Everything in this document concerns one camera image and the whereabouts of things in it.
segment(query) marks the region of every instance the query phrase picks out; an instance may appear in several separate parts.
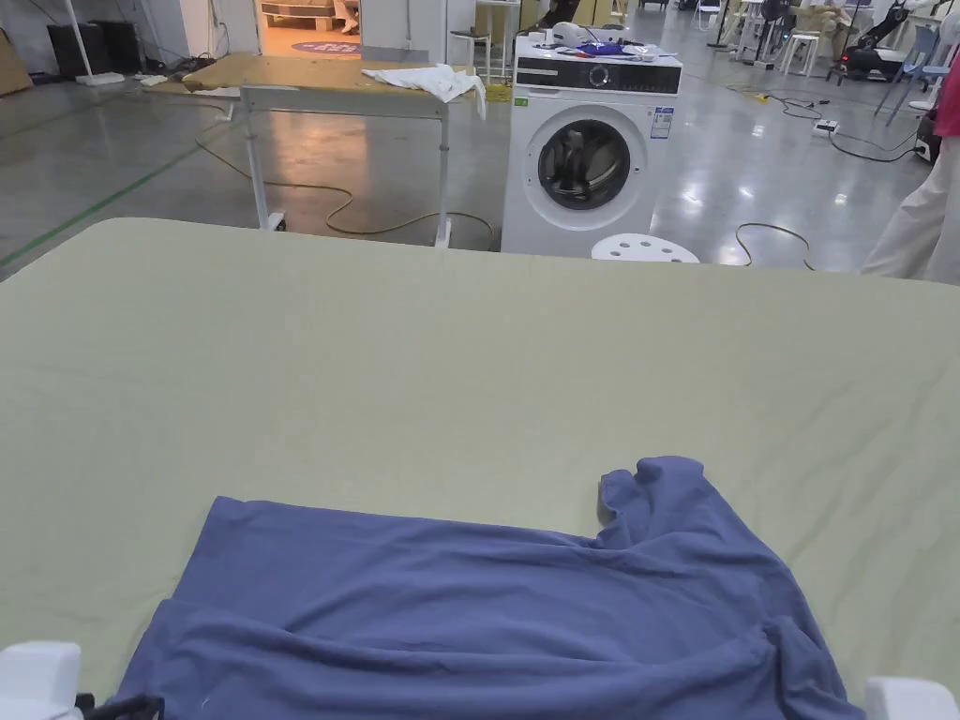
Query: white pants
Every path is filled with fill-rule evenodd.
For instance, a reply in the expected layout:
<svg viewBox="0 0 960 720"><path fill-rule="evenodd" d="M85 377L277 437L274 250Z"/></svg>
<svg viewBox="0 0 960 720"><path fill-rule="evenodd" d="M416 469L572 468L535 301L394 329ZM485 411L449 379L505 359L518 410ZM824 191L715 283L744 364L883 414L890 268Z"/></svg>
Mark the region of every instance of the white pants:
<svg viewBox="0 0 960 720"><path fill-rule="evenodd" d="M894 213L860 271L960 285L960 137L945 137L929 177Z"/></svg>
<svg viewBox="0 0 960 720"><path fill-rule="evenodd" d="M346 20L347 23L357 19L357 16L347 7L346 0L333 0L333 12L341 20Z"/></svg>

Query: washing machine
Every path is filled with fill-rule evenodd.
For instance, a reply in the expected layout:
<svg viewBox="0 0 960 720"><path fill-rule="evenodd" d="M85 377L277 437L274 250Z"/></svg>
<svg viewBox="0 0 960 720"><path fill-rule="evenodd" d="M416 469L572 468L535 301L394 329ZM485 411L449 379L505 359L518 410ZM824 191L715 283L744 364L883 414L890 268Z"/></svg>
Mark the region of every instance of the washing machine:
<svg viewBox="0 0 960 720"><path fill-rule="evenodd" d="M574 53L516 39L503 252L590 257L650 229L683 65Z"/></svg>

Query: table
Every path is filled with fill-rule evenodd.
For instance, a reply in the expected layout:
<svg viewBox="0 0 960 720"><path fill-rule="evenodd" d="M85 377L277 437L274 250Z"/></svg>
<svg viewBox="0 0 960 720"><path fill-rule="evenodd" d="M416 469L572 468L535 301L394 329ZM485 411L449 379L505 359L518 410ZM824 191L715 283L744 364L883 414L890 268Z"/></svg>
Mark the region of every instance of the table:
<svg viewBox="0 0 960 720"><path fill-rule="evenodd" d="M105 696L217 494L593 536L602 473L683 454L854 697L956 691L958 315L919 281L107 221L0 283L0 645L78 641Z"/></svg>
<svg viewBox="0 0 960 720"><path fill-rule="evenodd" d="M361 72L423 67L422 63L372 60L312 60L237 53L183 78L191 91L239 87L246 112L247 151L253 197L261 229L286 228L282 212L271 213L256 147L252 114L256 110L287 109L337 115L407 117L440 120L440 221L435 245L450 245L447 213L447 172L450 150L449 107L422 90L379 83Z"/></svg>
<svg viewBox="0 0 960 720"><path fill-rule="evenodd" d="M514 11L516 11L516 22L520 19L520 0L476 0L477 5L487 6L487 34L493 35L493 8L505 8L503 17L503 62L501 66L501 77L507 78L507 67L512 67L508 63L508 58L512 54L514 47Z"/></svg>

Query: power strip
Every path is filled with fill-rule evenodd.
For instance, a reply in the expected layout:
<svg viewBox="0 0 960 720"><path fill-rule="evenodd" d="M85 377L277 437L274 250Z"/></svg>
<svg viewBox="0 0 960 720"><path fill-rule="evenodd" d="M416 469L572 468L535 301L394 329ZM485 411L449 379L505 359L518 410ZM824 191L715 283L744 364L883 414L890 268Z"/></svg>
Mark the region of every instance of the power strip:
<svg viewBox="0 0 960 720"><path fill-rule="evenodd" d="M837 128L840 126L836 120L816 120L813 123L813 134L821 135L822 137L830 137L832 134L837 132Z"/></svg>

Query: table leg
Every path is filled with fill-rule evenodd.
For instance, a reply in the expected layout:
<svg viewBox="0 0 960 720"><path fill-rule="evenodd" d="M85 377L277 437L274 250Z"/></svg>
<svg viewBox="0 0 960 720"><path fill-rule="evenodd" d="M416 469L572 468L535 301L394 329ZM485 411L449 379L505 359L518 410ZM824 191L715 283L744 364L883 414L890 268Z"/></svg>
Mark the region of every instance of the table leg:
<svg viewBox="0 0 960 720"><path fill-rule="evenodd" d="M747 50L747 33L753 28L753 20L750 17L753 11L754 6L751 5L743 13L743 30L740 32L740 44L736 46L736 55L733 56L735 60L743 60L743 54Z"/></svg>
<svg viewBox="0 0 960 720"><path fill-rule="evenodd" d="M283 213L270 214L270 210L267 209L267 185L263 181L260 153L256 149L256 133L253 132L253 108L245 88L240 88L240 97L243 100L244 109L247 111L247 117L245 118L247 154L250 156L250 175L253 180L253 199L256 202L257 223L261 230L276 230L285 227Z"/></svg>
<svg viewBox="0 0 960 720"><path fill-rule="evenodd" d="M510 26L514 19L514 9L511 7L503 10L503 55L500 57L500 77L503 83L507 82L507 43L510 41Z"/></svg>
<svg viewBox="0 0 960 720"><path fill-rule="evenodd" d="M80 46L80 54L84 58L84 69L89 78L93 77L93 70L90 69L90 60L86 56L86 46L84 45L84 36L80 33L80 24L77 22L77 14L73 12L73 0L65 0L66 11L70 15L70 24L73 25L73 34L77 36L77 44Z"/></svg>
<svg viewBox="0 0 960 720"><path fill-rule="evenodd" d="M767 30L767 41L763 43L763 54L761 55L764 60L770 57L770 46L773 44L774 34L779 26L780 21L777 20Z"/></svg>
<svg viewBox="0 0 960 720"><path fill-rule="evenodd" d="M490 38L490 42L493 43L493 5L487 6L487 37ZM487 53L487 84L490 84L490 53Z"/></svg>
<svg viewBox="0 0 960 720"><path fill-rule="evenodd" d="M446 104L441 108L440 123L440 221L437 226L437 240L434 246L437 248L449 248L450 218L446 209L446 183L450 156L450 109Z"/></svg>

